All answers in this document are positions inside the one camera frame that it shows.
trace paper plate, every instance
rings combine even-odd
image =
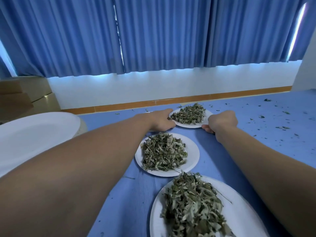
[[[169,116],[171,116],[173,113],[177,113],[179,111],[180,111],[180,109],[172,111]],[[205,110],[204,111],[204,115],[205,116],[204,116],[203,121],[201,123],[199,123],[199,124],[196,124],[196,125],[193,125],[193,124],[189,124],[189,125],[188,124],[181,124],[181,123],[179,123],[179,122],[177,122],[175,120],[174,120],[174,122],[176,123],[176,125],[182,126],[182,127],[185,127],[185,128],[200,128],[200,127],[202,127],[202,125],[207,125],[209,123],[207,119],[209,118],[210,115],[213,115],[213,113],[210,112],[209,110]]]
[[[181,170],[184,172],[188,172],[192,170],[193,167],[195,167],[196,164],[198,163],[198,160],[200,158],[200,151],[198,149],[198,146],[191,139],[177,133],[168,133],[168,134],[172,135],[174,138],[180,138],[182,142],[185,143],[184,150],[188,153],[186,163],[181,165],[181,168],[178,168],[175,170],[169,170],[169,171],[147,170],[149,174],[162,176],[162,177],[178,176],[181,173]],[[143,156],[144,155],[143,155],[142,149],[139,145],[135,154],[135,159],[136,159],[137,164],[144,170],[143,164],[142,164]]]
[[[0,125],[0,177],[39,153],[87,131],[78,116],[49,112]]]
[[[211,183],[222,195],[229,199],[232,204],[222,195],[217,194],[223,203],[223,211],[227,224],[237,237],[269,237],[268,231],[258,214],[251,205],[237,191],[227,184],[207,176],[202,176],[202,180]],[[167,226],[163,218],[160,218],[165,206],[164,196],[166,189],[172,185],[173,181],[166,184],[158,193],[150,214],[150,237],[167,237]]]

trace hand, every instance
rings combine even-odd
[[[202,128],[208,133],[216,133],[221,127],[236,127],[238,124],[235,111],[223,111],[217,115],[211,115],[208,121],[208,125],[202,125]]]
[[[165,109],[163,111],[153,111],[146,113],[152,119],[152,131],[166,131],[176,126],[176,123],[173,120],[168,120],[169,114],[172,112],[172,109]]]

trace blue curtain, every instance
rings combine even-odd
[[[124,73],[113,0],[0,0],[0,28],[18,75]]]
[[[290,61],[302,60],[316,27],[316,0],[302,0],[306,3],[296,42],[290,56]]]
[[[203,67],[211,0],[114,0],[125,72]]]
[[[285,61],[301,0],[212,0],[206,67]]]
[[[10,77],[10,72],[7,69],[5,63],[3,62],[2,58],[0,57],[0,80],[5,79],[6,77]]]

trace white wall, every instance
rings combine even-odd
[[[48,80],[61,108],[70,109],[291,86],[300,64],[260,63]]]
[[[296,75],[292,91],[316,89],[316,29]]]

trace dried herb leaf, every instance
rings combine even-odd
[[[174,138],[168,133],[150,136],[141,144],[141,148],[144,154],[142,164],[145,170],[174,170],[186,163],[188,156],[181,139]]]
[[[179,112],[173,113],[170,118],[181,124],[193,124],[201,123],[205,117],[205,109],[202,105],[195,103],[181,108]]]
[[[171,237],[234,236],[221,214],[223,204],[218,191],[201,180],[199,173],[181,173],[164,194],[163,217]]]

